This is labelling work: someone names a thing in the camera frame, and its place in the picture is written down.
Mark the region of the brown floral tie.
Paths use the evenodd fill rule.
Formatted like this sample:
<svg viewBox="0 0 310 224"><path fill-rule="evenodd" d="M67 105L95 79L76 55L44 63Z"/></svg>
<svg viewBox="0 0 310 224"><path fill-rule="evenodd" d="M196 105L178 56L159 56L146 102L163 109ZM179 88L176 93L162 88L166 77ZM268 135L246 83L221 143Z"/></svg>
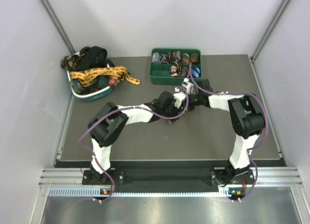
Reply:
<svg viewBox="0 0 310 224"><path fill-rule="evenodd" d="M172 124L172 123L175 123L179 119L179 117L176 118L176 116L183 115L184 113L185 112L182 112L182 111L181 112L169 112L169 113L165 114L164 116L168 117L168 118L173 117L173 119L166 119L167 123Z"/></svg>

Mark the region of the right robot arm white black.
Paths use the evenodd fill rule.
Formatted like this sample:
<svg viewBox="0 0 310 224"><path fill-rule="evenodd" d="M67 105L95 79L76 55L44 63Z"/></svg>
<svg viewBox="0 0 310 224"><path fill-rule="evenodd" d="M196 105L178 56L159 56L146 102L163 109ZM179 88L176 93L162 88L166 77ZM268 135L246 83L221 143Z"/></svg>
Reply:
<svg viewBox="0 0 310 224"><path fill-rule="evenodd" d="M183 80L182 86L186 87L189 93L190 111L202 105L230 113L232 128L236 133L234 147L225 171L214 173L213 180L222 187L230 182L238 183L249 171L252 149L265 128L265 118L260 105L252 96L213 93L208 79L198 83L202 89L188 78Z"/></svg>

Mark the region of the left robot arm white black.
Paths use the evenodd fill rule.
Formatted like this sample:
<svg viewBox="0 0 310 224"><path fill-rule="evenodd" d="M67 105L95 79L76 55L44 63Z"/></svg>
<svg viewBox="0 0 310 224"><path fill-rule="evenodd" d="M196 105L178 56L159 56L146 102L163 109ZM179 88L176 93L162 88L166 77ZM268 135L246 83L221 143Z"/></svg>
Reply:
<svg viewBox="0 0 310 224"><path fill-rule="evenodd" d="M136 106L107 103L88 124L94 152L88 180L101 184L109 180L111 146L126 125L159 119L175 121L184 109L185 101L186 93L176 90L174 94L164 91L152 102Z"/></svg>

